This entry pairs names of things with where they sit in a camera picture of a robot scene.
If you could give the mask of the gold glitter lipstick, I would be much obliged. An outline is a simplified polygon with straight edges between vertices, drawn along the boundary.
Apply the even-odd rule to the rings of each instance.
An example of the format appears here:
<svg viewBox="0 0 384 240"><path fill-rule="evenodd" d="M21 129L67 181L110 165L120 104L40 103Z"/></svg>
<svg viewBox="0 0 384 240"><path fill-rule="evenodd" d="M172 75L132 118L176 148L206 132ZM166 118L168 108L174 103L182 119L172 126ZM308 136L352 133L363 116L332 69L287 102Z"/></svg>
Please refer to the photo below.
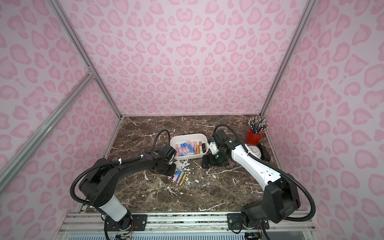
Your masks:
<svg viewBox="0 0 384 240"><path fill-rule="evenodd" d="M179 182L179 186L183 185L183 183L185 182L186 178L187 178L187 174L184 174L183 177L181 178L181 181Z"/></svg>

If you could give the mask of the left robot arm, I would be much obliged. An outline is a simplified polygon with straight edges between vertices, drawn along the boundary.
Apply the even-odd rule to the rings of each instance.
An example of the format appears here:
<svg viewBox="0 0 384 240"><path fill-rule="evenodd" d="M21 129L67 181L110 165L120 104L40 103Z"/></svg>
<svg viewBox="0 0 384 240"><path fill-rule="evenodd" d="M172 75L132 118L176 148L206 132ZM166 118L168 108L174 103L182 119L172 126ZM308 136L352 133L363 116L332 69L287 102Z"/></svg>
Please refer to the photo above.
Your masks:
<svg viewBox="0 0 384 240"><path fill-rule="evenodd" d="M136 157L116 161L101 158L74 179L70 196L102 214L106 235L109 231L132 232L136 227L133 216L115 195L119 181L142 171L171 177L176 173L176 155L177 151L166 144L160 150L152 148Z"/></svg>

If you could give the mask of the pink lip gloss tube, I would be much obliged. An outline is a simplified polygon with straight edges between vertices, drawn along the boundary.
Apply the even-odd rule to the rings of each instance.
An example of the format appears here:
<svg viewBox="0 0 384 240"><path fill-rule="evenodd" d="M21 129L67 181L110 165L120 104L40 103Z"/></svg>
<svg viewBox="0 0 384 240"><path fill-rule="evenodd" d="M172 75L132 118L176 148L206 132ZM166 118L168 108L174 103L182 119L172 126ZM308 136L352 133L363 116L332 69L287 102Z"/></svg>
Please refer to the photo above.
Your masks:
<svg viewBox="0 0 384 240"><path fill-rule="evenodd" d="M177 151L177 157L179 157L179 156L180 156L180 152L179 152L179 146L178 146L178 144L175 145L175 149L176 149L176 151Z"/></svg>

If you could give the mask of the pink blue lipstick diagonal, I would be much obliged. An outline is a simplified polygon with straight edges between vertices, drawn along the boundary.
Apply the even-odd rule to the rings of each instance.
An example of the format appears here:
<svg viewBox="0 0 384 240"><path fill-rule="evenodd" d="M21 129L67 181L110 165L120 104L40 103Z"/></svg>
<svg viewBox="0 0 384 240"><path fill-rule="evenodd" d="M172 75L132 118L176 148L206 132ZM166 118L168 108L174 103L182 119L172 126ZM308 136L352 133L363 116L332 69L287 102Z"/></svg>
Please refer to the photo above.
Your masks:
<svg viewBox="0 0 384 240"><path fill-rule="evenodd" d="M193 145L193 142L191 142L190 140L187 140L187 142L186 142L186 145L187 145L187 147L188 147L188 149L189 149L189 152L190 153L194 153L194 145Z"/></svg>

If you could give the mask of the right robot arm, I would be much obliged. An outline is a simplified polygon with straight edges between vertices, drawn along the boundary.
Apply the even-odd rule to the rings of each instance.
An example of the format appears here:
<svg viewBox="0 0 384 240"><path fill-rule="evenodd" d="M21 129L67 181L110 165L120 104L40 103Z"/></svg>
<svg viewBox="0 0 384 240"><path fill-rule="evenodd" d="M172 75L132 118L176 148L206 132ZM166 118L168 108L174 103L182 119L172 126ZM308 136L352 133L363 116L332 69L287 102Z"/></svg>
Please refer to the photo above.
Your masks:
<svg viewBox="0 0 384 240"><path fill-rule="evenodd" d="M203 156L202 167L226 167L229 160L241 165L263 189L263 198L243 206L240 220L231 227L234 233L259 227L264 223L275 224L286 220L306 222L316 214L316 204L309 191L292 175L271 165L254 155L240 139L236 131L228 125L219 124L214 128L209 151ZM302 192L310 203L310 211L303 217L291 215L301 207L299 193Z"/></svg>

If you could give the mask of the silver lipstick tube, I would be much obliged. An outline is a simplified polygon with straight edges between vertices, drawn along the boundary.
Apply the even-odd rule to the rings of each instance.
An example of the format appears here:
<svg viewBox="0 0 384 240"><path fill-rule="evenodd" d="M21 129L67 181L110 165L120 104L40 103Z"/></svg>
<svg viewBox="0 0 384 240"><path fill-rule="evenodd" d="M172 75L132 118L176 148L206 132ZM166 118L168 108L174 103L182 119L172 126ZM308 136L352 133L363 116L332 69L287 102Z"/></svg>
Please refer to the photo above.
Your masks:
<svg viewBox="0 0 384 240"><path fill-rule="evenodd" d="M185 172L184 172L184 171L182 171L182 172L180 173L180 175L179 175L179 178L178 178L177 184L179 184L179 183L181 182L181 180L182 180L182 178L184 177L184 175L185 175Z"/></svg>

